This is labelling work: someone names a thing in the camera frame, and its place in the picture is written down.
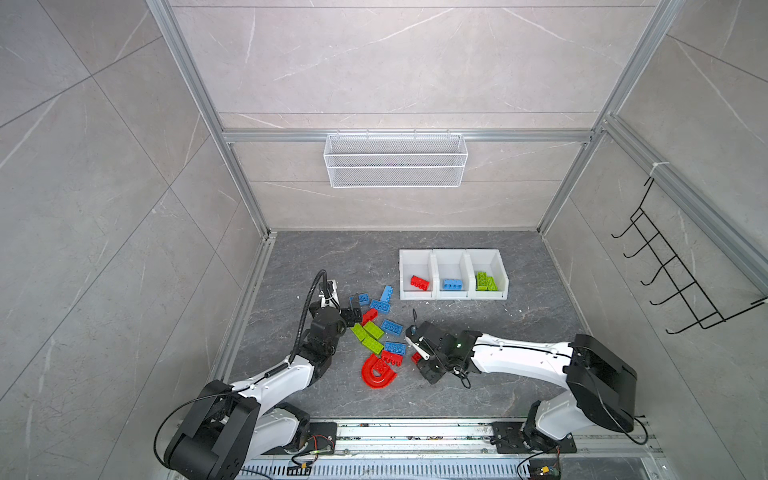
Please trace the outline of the blue lego brick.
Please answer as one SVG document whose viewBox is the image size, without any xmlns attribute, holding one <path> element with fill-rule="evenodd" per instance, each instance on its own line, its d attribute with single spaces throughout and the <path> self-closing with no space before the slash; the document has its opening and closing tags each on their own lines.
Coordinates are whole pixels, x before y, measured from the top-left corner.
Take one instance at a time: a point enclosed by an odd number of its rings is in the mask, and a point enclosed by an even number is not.
<svg viewBox="0 0 768 480">
<path fill-rule="evenodd" d="M 441 290 L 442 291 L 462 291 L 464 289 L 464 282 L 461 279 L 443 279 Z"/>
</svg>

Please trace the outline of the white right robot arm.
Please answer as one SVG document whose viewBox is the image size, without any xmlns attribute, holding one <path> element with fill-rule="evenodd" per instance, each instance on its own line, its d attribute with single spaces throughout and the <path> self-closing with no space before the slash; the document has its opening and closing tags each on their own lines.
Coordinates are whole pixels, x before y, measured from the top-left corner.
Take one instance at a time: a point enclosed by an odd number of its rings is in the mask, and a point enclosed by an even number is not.
<svg viewBox="0 0 768 480">
<path fill-rule="evenodd" d="M 534 343 L 471 330 L 452 335 L 424 322 L 410 326 L 405 338 L 416 351 L 420 374 L 431 384 L 450 373 L 469 388 L 471 373 L 504 373 L 563 389 L 552 399 L 535 401 L 519 432 L 496 432 L 492 442 L 502 449 L 553 451 L 570 434 L 591 426 L 625 436 L 634 430 L 637 373 L 590 335 Z"/>
</svg>

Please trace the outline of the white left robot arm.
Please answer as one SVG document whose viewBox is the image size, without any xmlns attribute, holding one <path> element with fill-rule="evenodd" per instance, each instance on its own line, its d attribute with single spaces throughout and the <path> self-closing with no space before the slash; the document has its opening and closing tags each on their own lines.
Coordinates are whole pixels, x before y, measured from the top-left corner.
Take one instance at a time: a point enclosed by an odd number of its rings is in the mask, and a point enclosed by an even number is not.
<svg viewBox="0 0 768 480">
<path fill-rule="evenodd" d="M 187 479 L 234 479 L 261 453 L 288 445 L 308 424 L 308 415 L 285 399 L 316 383 L 329 369 L 344 332 L 363 321 L 359 308 L 310 306 L 300 320 L 288 357 L 247 380 L 213 380 L 177 409 L 189 411 L 156 460 Z"/>
</svg>

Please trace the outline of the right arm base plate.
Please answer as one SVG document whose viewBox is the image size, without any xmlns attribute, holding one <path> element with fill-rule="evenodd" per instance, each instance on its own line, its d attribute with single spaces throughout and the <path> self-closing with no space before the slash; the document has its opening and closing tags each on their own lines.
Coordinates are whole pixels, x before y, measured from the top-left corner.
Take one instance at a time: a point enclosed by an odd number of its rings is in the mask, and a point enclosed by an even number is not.
<svg viewBox="0 0 768 480">
<path fill-rule="evenodd" d="M 571 434 L 553 440 L 523 422 L 496 421 L 491 423 L 490 443 L 499 454 L 561 453 L 572 454 L 577 447 Z"/>
</svg>

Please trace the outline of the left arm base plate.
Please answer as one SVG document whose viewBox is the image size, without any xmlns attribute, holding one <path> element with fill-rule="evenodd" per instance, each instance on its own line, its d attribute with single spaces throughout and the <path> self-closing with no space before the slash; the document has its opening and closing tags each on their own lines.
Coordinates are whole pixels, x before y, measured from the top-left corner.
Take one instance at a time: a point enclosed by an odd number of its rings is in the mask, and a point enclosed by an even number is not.
<svg viewBox="0 0 768 480">
<path fill-rule="evenodd" d="M 293 439 L 278 450 L 281 453 L 295 455 L 298 453 L 308 453 L 316 455 L 316 450 L 321 453 L 335 451 L 337 440 L 338 424 L 336 422 L 318 422 L 310 421 L 308 424 L 299 426 Z"/>
</svg>

